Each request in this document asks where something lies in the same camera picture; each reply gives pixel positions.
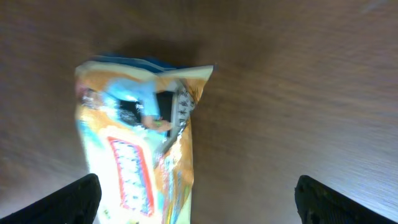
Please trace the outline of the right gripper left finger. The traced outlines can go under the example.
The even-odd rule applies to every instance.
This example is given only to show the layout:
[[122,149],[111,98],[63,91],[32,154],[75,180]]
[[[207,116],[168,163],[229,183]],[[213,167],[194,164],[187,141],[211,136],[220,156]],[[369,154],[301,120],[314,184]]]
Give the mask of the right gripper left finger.
[[1,224],[92,224],[101,200],[96,174],[88,174],[1,218]]

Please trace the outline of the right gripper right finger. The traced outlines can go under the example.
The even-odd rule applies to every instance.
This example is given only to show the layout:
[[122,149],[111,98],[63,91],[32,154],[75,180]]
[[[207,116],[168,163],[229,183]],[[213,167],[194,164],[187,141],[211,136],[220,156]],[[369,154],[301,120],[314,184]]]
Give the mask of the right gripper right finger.
[[300,176],[294,196],[302,224],[397,224],[308,175]]

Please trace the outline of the yellow snack bag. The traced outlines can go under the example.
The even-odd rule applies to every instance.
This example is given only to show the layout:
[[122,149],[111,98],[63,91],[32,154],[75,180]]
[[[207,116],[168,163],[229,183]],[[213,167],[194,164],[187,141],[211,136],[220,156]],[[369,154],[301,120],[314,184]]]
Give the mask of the yellow snack bag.
[[95,55],[75,70],[76,122],[100,223],[190,224],[190,116],[213,66]]

